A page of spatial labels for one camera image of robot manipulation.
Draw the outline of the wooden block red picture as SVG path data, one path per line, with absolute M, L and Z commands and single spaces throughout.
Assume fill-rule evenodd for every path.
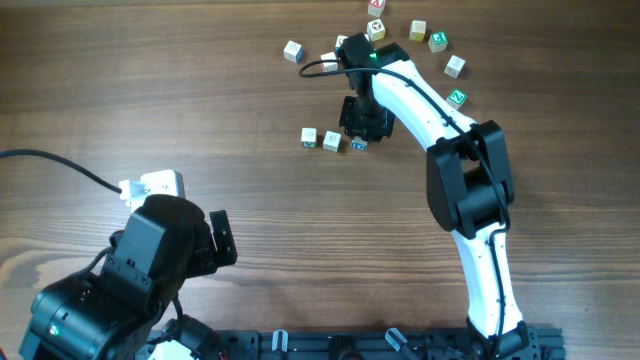
M 353 149 L 365 151 L 368 147 L 368 142 L 363 140 L 361 137 L 356 136 L 352 139 L 351 146 Z

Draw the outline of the wooden block number nine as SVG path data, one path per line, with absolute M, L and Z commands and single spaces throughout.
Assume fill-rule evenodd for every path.
M 341 145 L 341 134 L 327 131 L 323 139 L 323 148 L 331 152 L 338 152 Z

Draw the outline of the wooden block number six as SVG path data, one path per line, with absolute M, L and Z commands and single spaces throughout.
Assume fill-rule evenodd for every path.
M 317 129 L 303 128 L 301 131 L 301 144 L 304 148 L 317 147 Z

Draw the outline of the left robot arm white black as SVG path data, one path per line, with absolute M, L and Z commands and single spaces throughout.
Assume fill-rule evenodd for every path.
M 92 265 L 36 296 L 19 353 L 25 359 L 131 359 L 146 345 L 176 340 L 201 358 L 217 348 L 217 334 L 184 314 L 178 292 L 185 280 L 237 258 L 226 211 L 206 214 L 184 198 L 151 195 Z

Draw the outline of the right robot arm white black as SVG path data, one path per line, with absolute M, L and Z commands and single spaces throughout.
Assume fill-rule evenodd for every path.
M 397 44 L 374 48 L 362 33 L 338 47 L 354 96 L 339 125 L 347 136 L 379 141 L 401 121 L 426 152 L 427 201 L 458 247 L 469 291 L 469 321 L 490 341 L 522 320 L 506 258 L 514 186 L 501 128 L 461 114 L 420 76 Z

